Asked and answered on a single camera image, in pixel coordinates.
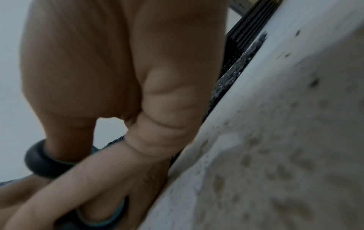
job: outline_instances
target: bare skin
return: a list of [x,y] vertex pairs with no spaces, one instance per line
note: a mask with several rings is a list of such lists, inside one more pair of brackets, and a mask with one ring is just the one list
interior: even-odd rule
[[[198,132],[221,68],[227,8],[226,0],[35,0],[21,44],[24,95],[52,156],[82,161],[54,181],[32,175],[0,188],[0,228],[53,229],[79,206],[101,221],[129,195],[119,229],[135,229],[168,158]],[[100,117],[129,130],[89,156]]]

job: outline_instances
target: white wall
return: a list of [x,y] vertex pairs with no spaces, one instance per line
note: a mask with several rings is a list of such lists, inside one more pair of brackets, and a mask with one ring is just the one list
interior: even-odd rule
[[[20,90],[19,42],[30,0],[0,0],[0,181],[30,172],[24,166],[25,151],[44,138],[42,127]],[[229,10],[227,31],[240,19]],[[94,145],[102,148],[126,132],[122,121],[100,119]]]

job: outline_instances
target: concrete surface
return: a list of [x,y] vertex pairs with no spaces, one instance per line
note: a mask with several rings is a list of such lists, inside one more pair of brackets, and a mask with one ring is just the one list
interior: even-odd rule
[[364,229],[362,12],[283,2],[139,230]]
[[[17,179],[30,172],[25,167],[25,151],[44,138],[37,118],[20,90],[19,43],[31,0],[0,0],[0,181]],[[229,10],[226,31],[240,16]],[[104,147],[126,132],[118,119],[100,119],[94,145]]]

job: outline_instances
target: skin fold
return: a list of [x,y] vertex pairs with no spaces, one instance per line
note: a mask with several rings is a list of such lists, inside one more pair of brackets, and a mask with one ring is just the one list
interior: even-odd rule
[[[0,188],[0,229],[51,230],[81,206],[107,219],[129,195],[120,230],[136,229],[162,189],[169,158],[196,136],[224,50],[228,1],[35,0],[25,24],[23,92],[60,160],[49,181]],[[128,127],[124,142],[89,156],[100,117]]]

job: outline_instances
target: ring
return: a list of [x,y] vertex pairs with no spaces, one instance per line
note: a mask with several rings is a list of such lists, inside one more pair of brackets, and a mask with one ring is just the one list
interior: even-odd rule
[[[56,179],[76,165],[76,163],[59,161],[50,157],[44,150],[45,143],[45,139],[37,142],[25,154],[25,165],[35,175]],[[97,151],[98,149],[93,146],[91,153],[96,153]],[[62,216],[56,222],[57,230],[113,230],[125,215],[128,204],[129,199],[126,197],[112,217],[103,222],[86,220],[77,208]]]

